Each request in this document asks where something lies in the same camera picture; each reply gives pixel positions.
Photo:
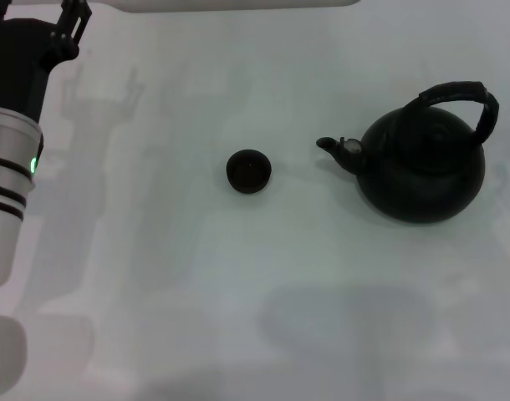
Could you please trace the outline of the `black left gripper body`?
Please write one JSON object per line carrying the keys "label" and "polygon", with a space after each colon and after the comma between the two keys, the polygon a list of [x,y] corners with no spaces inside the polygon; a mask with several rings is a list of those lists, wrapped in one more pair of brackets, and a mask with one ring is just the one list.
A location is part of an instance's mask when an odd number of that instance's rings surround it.
{"label": "black left gripper body", "polygon": [[0,108],[39,122],[49,75],[79,55],[76,24],[14,18],[0,24]]}

